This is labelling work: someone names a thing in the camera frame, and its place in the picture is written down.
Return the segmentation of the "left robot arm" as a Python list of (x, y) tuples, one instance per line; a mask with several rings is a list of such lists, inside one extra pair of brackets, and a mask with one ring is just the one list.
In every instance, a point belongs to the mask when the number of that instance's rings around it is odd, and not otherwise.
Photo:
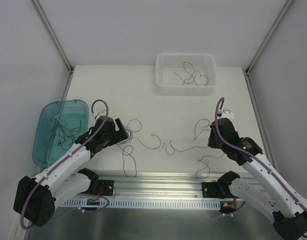
[(71, 148), (50, 167), (34, 177), (24, 176), (18, 183), (13, 210), (20, 219), (41, 227), (67, 200), (80, 194), (100, 196), (104, 187), (98, 175), (82, 165), (97, 153), (128, 138), (119, 118), (97, 118), (95, 125), (80, 135)]

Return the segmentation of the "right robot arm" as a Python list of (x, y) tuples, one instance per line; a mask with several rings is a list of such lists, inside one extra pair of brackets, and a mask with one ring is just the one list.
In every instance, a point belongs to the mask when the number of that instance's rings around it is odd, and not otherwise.
[(284, 240), (298, 240), (307, 232), (307, 199), (302, 197), (272, 166), (262, 149), (249, 137), (239, 137), (228, 118), (210, 125), (208, 146), (221, 150), (251, 174), (264, 189), (249, 185), (239, 174), (228, 171), (217, 180), (217, 198), (238, 197), (261, 212)]

